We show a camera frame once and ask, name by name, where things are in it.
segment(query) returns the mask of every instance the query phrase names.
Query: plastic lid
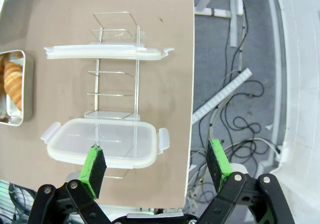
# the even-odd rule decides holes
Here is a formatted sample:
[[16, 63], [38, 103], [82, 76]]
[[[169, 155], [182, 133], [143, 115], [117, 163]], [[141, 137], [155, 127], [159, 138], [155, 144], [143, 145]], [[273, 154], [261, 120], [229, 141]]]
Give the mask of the plastic lid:
[[108, 168], [145, 168], [157, 157], [157, 134], [142, 121], [77, 118], [54, 123], [41, 137], [50, 157], [83, 165], [93, 144], [100, 145]]

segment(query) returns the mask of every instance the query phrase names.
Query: screw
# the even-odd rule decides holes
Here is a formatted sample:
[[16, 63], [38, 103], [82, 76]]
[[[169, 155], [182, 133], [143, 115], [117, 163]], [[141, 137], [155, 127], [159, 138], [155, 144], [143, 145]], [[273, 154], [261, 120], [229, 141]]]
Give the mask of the screw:
[[241, 180], [242, 180], [242, 177], [241, 177], [241, 175], [237, 174], [237, 175], [234, 176], [234, 179], [235, 179], [236, 181], [241, 181]]
[[48, 193], [50, 193], [51, 192], [51, 187], [50, 186], [48, 186], [48, 187], [46, 187], [45, 189], [44, 189], [44, 193], [45, 194], [48, 194]]
[[265, 177], [263, 178], [263, 181], [264, 181], [265, 183], [269, 183], [269, 182], [270, 182], [270, 178], [269, 178], [268, 176], [265, 176]]
[[73, 182], [71, 182], [71, 184], [70, 184], [70, 187], [71, 187], [72, 189], [77, 188], [77, 186], [78, 186], [78, 183], [77, 183], [76, 181], [73, 181]]

